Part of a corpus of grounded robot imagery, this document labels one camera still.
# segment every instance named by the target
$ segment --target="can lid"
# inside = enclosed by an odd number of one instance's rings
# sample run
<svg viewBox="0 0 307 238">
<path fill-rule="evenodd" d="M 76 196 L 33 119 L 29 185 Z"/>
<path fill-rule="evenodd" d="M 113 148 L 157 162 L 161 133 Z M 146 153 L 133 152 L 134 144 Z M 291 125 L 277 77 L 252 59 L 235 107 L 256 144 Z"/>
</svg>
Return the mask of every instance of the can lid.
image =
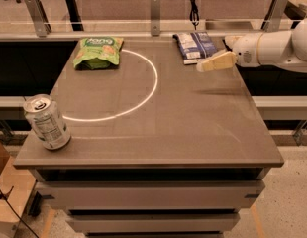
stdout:
<svg viewBox="0 0 307 238">
<path fill-rule="evenodd" d="M 46 94 L 38 94 L 29 98 L 24 103 L 24 110 L 29 113 L 37 113 L 48 108 L 52 103 L 50 96 Z"/>
</svg>

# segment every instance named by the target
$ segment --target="cabinet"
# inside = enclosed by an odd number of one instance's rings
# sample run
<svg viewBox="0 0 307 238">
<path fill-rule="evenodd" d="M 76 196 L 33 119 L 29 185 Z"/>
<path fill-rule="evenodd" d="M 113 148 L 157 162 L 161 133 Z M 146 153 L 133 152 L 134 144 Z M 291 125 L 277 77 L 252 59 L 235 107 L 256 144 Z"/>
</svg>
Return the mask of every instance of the cabinet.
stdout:
<svg viewBox="0 0 307 238">
<path fill-rule="evenodd" d="M 231 230 L 283 164 L 238 71 L 183 65 L 170 37 L 126 38 L 120 65 L 106 70 L 74 70 L 77 52 L 51 93 L 70 142 L 49 151 L 31 132 L 14 164 L 43 199 L 86 236 Z"/>
</svg>

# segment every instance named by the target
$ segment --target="metal bracket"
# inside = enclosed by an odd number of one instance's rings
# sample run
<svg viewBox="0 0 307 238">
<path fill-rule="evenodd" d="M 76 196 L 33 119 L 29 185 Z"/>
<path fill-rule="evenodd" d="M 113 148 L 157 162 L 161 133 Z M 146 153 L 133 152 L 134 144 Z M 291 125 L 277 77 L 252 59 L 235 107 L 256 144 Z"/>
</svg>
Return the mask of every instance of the metal bracket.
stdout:
<svg viewBox="0 0 307 238">
<path fill-rule="evenodd" d="M 151 34 L 160 35 L 160 1 L 151 0 Z"/>
<path fill-rule="evenodd" d="M 274 4 L 271 10 L 267 22 L 263 26 L 266 32 L 275 32 L 280 28 L 281 18 L 284 13 L 288 0 L 274 0 Z"/>
<path fill-rule="evenodd" d="M 37 36 L 45 37 L 48 33 L 51 32 L 51 26 L 48 23 L 48 19 L 42 3 L 39 0 L 24 0 L 29 14 L 32 17 L 35 31 Z"/>
<path fill-rule="evenodd" d="M 307 120 L 301 121 L 293 133 L 293 139 L 297 146 L 302 146 L 302 136 L 307 130 Z"/>
</svg>

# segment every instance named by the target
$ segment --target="chip bag logo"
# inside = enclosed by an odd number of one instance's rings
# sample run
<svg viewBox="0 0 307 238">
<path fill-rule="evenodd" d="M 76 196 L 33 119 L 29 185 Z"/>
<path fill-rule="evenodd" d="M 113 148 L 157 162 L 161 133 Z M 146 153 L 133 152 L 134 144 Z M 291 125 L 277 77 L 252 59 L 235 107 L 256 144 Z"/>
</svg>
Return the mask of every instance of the chip bag logo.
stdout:
<svg viewBox="0 0 307 238">
<path fill-rule="evenodd" d="M 103 46 L 103 45 L 113 45 L 114 40 L 110 37 L 103 38 L 88 38 L 86 39 L 86 46 Z"/>
</svg>

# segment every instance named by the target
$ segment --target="white curved line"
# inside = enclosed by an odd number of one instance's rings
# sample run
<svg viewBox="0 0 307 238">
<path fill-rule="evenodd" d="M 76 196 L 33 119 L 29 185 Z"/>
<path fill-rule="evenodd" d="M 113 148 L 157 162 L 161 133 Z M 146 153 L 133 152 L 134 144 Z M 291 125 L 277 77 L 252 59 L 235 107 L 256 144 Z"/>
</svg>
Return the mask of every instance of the white curved line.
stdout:
<svg viewBox="0 0 307 238">
<path fill-rule="evenodd" d="M 104 117 L 104 118 L 95 118 L 95 119 L 79 119 L 79 118 L 63 116 L 64 119 L 70 120 L 70 121 L 75 121 L 75 122 L 101 122 L 101 121 L 107 121 L 107 120 L 115 119 L 117 117 L 129 114 L 129 113 L 135 111 L 136 109 L 140 108 L 154 95 L 154 92 L 157 88 L 157 81 L 158 81 L 157 71 L 156 71 L 154 64 L 149 59 L 147 59 L 146 57 L 144 57 L 143 55 L 141 55 L 139 53 L 132 52 L 132 51 L 125 50 L 125 49 L 122 49 L 122 52 L 127 52 L 127 53 L 130 53 L 130 54 L 136 55 L 136 56 L 142 58 L 143 60 L 145 60 L 147 63 L 150 64 L 150 66 L 152 67 L 153 72 L 154 72 L 154 86 L 153 86 L 153 89 L 150 92 L 150 94 L 142 102 L 140 102 L 138 105 L 136 105 L 135 107 L 128 109 L 126 111 L 123 111 L 121 113 L 118 113 L 116 115 L 113 115 L 113 116 L 107 116 L 107 117 Z"/>
</svg>

